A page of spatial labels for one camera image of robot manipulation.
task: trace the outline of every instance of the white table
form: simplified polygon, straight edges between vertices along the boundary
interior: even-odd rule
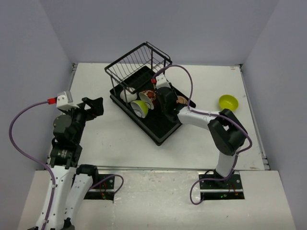
[[[110,96],[112,88],[107,64],[80,63],[72,82],[71,93],[76,103],[83,97],[104,98],[105,113],[86,123],[79,164],[98,166],[211,169],[218,160],[218,150],[210,132],[184,125],[162,146],[155,143],[116,105]],[[239,156],[237,170],[263,170],[262,153],[239,67],[185,66],[194,82],[192,100],[198,109],[218,111],[223,94],[234,95],[239,101],[235,115],[253,140],[252,149]],[[167,78],[185,95],[190,93],[189,78],[179,68],[170,68]]]
[[[197,172],[117,173],[125,183],[114,203],[84,200],[76,230],[295,230],[276,171],[242,171],[244,200],[210,200],[198,206],[189,201]],[[35,225],[48,182],[47,171],[35,172],[18,230]],[[199,186],[193,197],[200,198]]]

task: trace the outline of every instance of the black wire basket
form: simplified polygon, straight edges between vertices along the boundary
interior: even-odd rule
[[[149,110],[145,118],[139,118],[127,101],[126,92],[137,94],[144,90],[154,90],[151,83],[153,75],[165,66],[171,65],[169,55],[156,48],[149,42],[142,43],[124,56],[105,67],[111,77],[113,88],[110,98],[117,104],[149,137],[160,146],[181,124],[170,122],[159,107]],[[176,88],[178,96],[183,96]],[[124,91],[125,101],[120,98]]]

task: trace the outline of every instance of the red connector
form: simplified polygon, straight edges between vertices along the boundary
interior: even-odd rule
[[[55,104],[55,103],[57,103],[57,98],[56,97],[49,98],[47,101],[48,101],[48,104]]]

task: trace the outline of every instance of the yellow bowl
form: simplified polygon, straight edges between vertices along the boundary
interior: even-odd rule
[[[221,109],[235,111],[239,107],[239,102],[234,96],[226,94],[220,97],[219,105]]]

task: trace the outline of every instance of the patterned cup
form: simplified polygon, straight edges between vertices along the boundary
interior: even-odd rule
[[[157,95],[153,90],[144,90],[139,93],[140,99],[146,103],[148,108],[154,109],[158,105]]]

